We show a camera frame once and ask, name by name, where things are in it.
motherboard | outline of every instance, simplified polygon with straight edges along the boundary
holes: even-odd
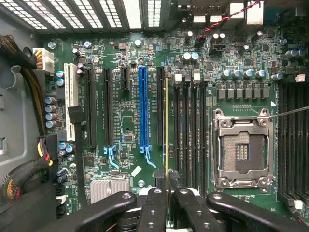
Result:
[[[291,217],[278,199],[278,82],[308,66],[308,31],[234,31],[59,36],[45,49],[46,126],[59,140],[59,185],[66,210],[81,208],[74,153],[82,137],[87,200],[154,187],[157,172],[176,170],[202,197],[223,191]],[[68,107],[83,109],[75,133]],[[301,209],[309,218],[309,207]]]

black capacitor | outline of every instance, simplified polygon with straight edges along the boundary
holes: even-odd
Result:
[[[72,53],[77,56],[77,57],[80,57],[81,56],[81,52],[77,49],[77,48],[73,48],[72,49]]]
[[[191,31],[188,31],[187,35],[185,36],[184,40],[187,42],[190,41],[190,39],[192,39],[192,36],[193,36],[193,32]]]
[[[263,33],[261,31],[258,31],[253,37],[251,37],[251,41],[257,41],[263,36]]]

capacitor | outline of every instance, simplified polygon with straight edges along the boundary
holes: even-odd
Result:
[[[68,175],[65,174],[65,175],[59,177],[59,178],[57,179],[57,182],[58,182],[58,183],[63,183],[63,182],[65,182],[67,179],[68,179]]]
[[[65,175],[65,174],[67,174],[67,173],[68,173],[68,170],[67,170],[66,168],[62,168],[61,170],[59,170],[58,172],[56,172],[56,175],[57,175],[58,177],[61,177],[61,176]]]
[[[76,70],[76,73],[77,73],[80,77],[85,76],[85,72],[84,72],[83,70],[81,70],[81,69]]]
[[[258,39],[260,39],[263,36],[263,33],[261,31],[258,31],[253,37],[251,37],[251,41],[257,41]]]
[[[225,39],[225,34],[220,33],[219,38],[217,39],[217,44],[221,43]]]
[[[58,86],[64,86],[64,80],[62,78],[58,78],[56,83]]]
[[[46,97],[44,101],[46,104],[54,104],[56,99],[54,97]]]
[[[192,61],[197,61],[197,60],[198,60],[198,57],[199,57],[198,53],[197,53],[197,52],[194,52],[194,53],[192,53],[192,55],[191,55],[191,60],[192,60]]]
[[[246,79],[252,78],[254,74],[254,70],[253,69],[248,69],[243,73],[243,77]]]
[[[47,113],[45,115],[46,120],[50,121],[50,120],[55,120],[56,119],[56,114],[55,113]]]
[[[83,65],[82,63],[78,63],[78,64],[77,64],[77,68],[78,68],[78,69],[81,69],[81,70],[83,70],[83,71],[86,70],[85,65]]]
[[[215,33],[215,34],[212,35],[212,37],[211,37],[211,39],[209,40],[209,42],[210,42],[211,44],[213,44],[214,42],[217,41],[218,38],[219,38],[219,35],[218,35],[217,33]]]
[[[73,152],[74,150],[75,150],[75,145],[74,145],[74,144],[67,145],[66,151],[67,151],[68,153],[71,153],[71,152]]]
[[[221,78],[222,79],[227,79],[231,76],[231,71],[229,69],[225,69],[223,70],[223,72],[221,73]]]
[[[58,147],[59,147],[60,150],[65,150],[68,145],[69,145],[69,143],[67,143],[67,142],[61,142],[61,143],[59,143]]]
[[[55,111],[56,111],[56,106],[55,105],[46,105],[45,106],[45,112],[53,113]]]
[[[77,48],[73,48],[72,49],[72,53],[77,56],[77,57],[80,57],[81,56],[81,52],[77,49]]]
[[[57,123],[56,123],[56,121],[47,121],[45,123],[45,125],[46,125],[47,128],[53,128],[57,125]]]
[[[193,32],[188,31],[187,35],[185,36],[184,40],[187,42],[189,42],[192,39],[193,36]]]
[[[257,72],[255,73],[255,77],[256,77],[257,79],[264,78],[265,76],[266,76],[266,71],[263,70],[263,69],[261,69],[261,70],[259,70],[259,71],[257,71]]]
[[[241,77],[241,70],[239,69],[236,69],[232,72],[232,78],[233,79],[238,79]]]
[[[58,71],[56,72],[56,77],[58,77],[58,78],[63,78],[63,77],[64,77],[64,72],[63,72],[62,70],[58,70]]]
[[[298,55],[298,51],[296,49],[293,49],[293,50],[289,50],[285,53],[285,56],[288,58],[288,59],[291,59],[291,58],[294,58]]]
[[[188,52],[185,52],[185,53],[183,54],[182,58],[183,58],[183,61],[184,61],[184,62],[189,61],[190,58],[191,58],[191,54],[188,53]]]
[[[274,81],[279,81],[283,78],[283,75],[281,73],[275,74],[271,76],[271,79],[273,79]]]
[[[240,54],[240,55],[243,55],[245,52],[247,52],[248,50],[249,50],[249,45],[244,45],[244,46],[242,46],[239,50],[238,50],[238,53]]]

cable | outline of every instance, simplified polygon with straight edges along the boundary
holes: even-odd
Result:
[[[201,37],[204,37],[208,32],[210,32],[210,30],[211,30],[212,28],[221,25],[221,23],[223,23],[224,21],[229,20],[229,19],[230,19],[231,17],[233,17],[233,16],[238,15],[239,13],[244,12],[245,10],[254,7],[255,5],[259,4],[261,1],[262,1],[262,0],[258,0],[258,1],[256,1],[255,3],[253,3],[253,4],[251,4],[251,5],[249,5],[249,6],[245,7],[245,8],[243,8],[242,10],[240,10],[240,11],[238,11],[238,12],[235,12],[235,13],[231,14],[230,16],[224,17],[224,18],[222,18],[219,22],[216,22],[216,23],[212,24],[209,28],[206,28],[206,29],[204,30],[204,34],[201,35]]]

green circuit board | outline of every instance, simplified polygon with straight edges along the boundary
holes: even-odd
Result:
[[[273,32],[269,38],[266,35],[254,43],[251,36],[239,38],[234,36],[233,31],[225,31],[226,38],[221,45],[223,51],[209,54],[211,43],[207,36],[202,48],[194,48],[193,40],[185,42],[185,32],[176,30],[162,34],[111,34],[108,37],[102,35],[66,36],[65,38],[49,37],[47,42],[56,43],[56,48],[50,50],[55,55],[55,70],[63,70],[65,63],[85,62],[85,66],[94,70],[95,76],[95,96],[96,96],[96,147],[88,148],[87,134],[83,134],[83,157],[84,174],[86,183],[86,195],[90,200],[90,183],[94,180],[104,180],[109,178],[129,180],[130,191],[138,194],[141,187],[140,181],[144,182],[143,187],[155,186],[155,171],[165,168],[166,151],[164,145],[158,144],[158,95],[157,95],[157,67],[165,67],[164,77],[168,81],[168,89],[163,88],[163,116],[165,117],[165,104],[168,104],[168,123],[164,128],[168,129],[168,168],[178,170],[180,173],[180,183],[184,187],[196,188],[205,196],[207,192],[215,191],[211,176],[211,135],[209,125],[213,120],[213,112],[220,108],[225,116],[257,116],[266,108],[271,115],[278,113],[278,84],[272,80],[273,74],[282,73],[282,63],[285,62],[284,53],[288,48],[302,48],[301,40],[296,38],[292,32],[286,34],[288,46],[281,47],[279,40],[283,37],[282,31],[276,27],[265,27],[263,31]],[[134,42],[141,41],[141,47],[136,47]],[[85,48],[84,42],[91,42],[91,48]],[[251,51],[243,55],[238,53],[239,46],[243,42],[251,44]],[[77,58],[72,49],[78,48],[82,53]],[[185,52],[197,52],[197,61],[183,64],[183,54]],[[146,162],[144,154],[140,153],[140,90],[139,90],[139,66],[147,67],[148,79],[148,128],[149,144],[152,146],[151,160],[156,168]],[[129,91],[123,91],[121,87],[121,67],[128,67],[130,77]],[[114,152],[115,159],[120,165],[117,171],[110,164],[108,154],[104,154],[106,144],[105,118],[104,118],[104,80],[103,69],[112,70],[112,115],[113,115],[113,138],[116,145]],[[221,73],[223,70],[241,70],[242,72],[252,69],[254,73],[265,70],[266,75],[257,80],[254,77],[247,80],[240,78],[237,80],[229,77],[223,80]],[[175,83],[175,75],[182,74],[182,83]],[[200,81],[195,84],[192,81],[185,82],[186,75],[193,76],[193,73],[200,74]],[[57,98],[60,87],[56,84],[56,76],[46,77],[46,95]],[[229,95],[228,90],[232,89],[233,94]],[[241,97],[237,96],[236,89],[242,89]],[[245,95],[245,89],[250,89],[252,96]],[[254,92],[259,89],[261,96]],[[78,80],[78,100],[83,110],[87,105],[86,79],[80,76]],[[59,133],[66,126],[65,104],[57,101],[56,114],[57,125],[50,129],[50,133]],[[277,199],[277,155],[278,145],[276,143],[277,121],[274,120],[274,160],[272,166],[275,180],[267,193],[262,193],[258,188],[229,188],[223,191],[233,196],[239,197],[262,208],[274,211],[288,218],[291,216],[282,203]],[[59,168],[66,167],[69,170],[66,186],[67,194],[67,214],[80,209],[78,200],[78,189],[76,182],[76,165],[68,161],[67,157],[59,159]],[[308,220],[309,208],[303,210],[302,214]]]

